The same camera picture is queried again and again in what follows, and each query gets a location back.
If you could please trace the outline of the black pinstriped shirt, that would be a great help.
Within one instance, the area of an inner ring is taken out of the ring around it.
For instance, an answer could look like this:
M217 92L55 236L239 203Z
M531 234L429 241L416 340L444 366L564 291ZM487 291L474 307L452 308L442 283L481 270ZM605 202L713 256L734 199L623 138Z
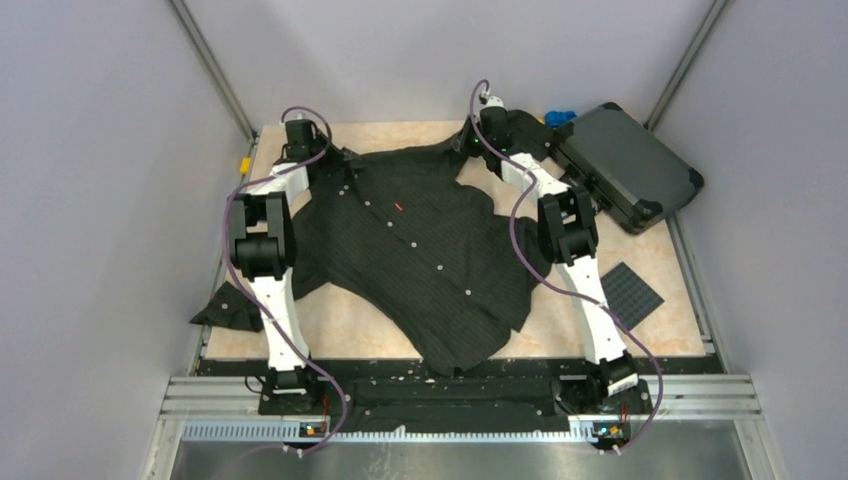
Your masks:
M440 373L490 358L569 349L562 299L540 285L510 241L518 191L479 159L455 155L457 121L348 123L335 142L365 161L294 203L294 297L316 359L420 359ZM535 209L517 243L549 274Z

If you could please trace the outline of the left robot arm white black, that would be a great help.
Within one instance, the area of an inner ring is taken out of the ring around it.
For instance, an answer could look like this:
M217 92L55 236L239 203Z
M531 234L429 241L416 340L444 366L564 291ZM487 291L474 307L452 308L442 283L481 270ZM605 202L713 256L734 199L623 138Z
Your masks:
M325 154L327 143L316 124L301 116L284 127L281 158L265 177L231 196L226 221L229 267L247 282L263 321L267 399L308 395L316 377L293 295L297 246L291 205L309 188L307 166Z

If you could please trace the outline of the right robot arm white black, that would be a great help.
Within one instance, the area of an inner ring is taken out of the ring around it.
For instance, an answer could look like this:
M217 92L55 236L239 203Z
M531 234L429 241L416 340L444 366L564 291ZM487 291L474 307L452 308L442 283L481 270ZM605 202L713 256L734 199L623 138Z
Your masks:
M519 260L532 275L539 276L516 245L515 232L518 207L527 199L536 203L539 249L566 284L562 293L574 300L589 364L589 392L602 401L635 388L639 376L601 282L598 232L588 191L556 179L531 154L512 147L507 110L499 97L488 91L474 93L470 125L473 143L483 148L492 170L503 182L520 190L510 214L510 241Z

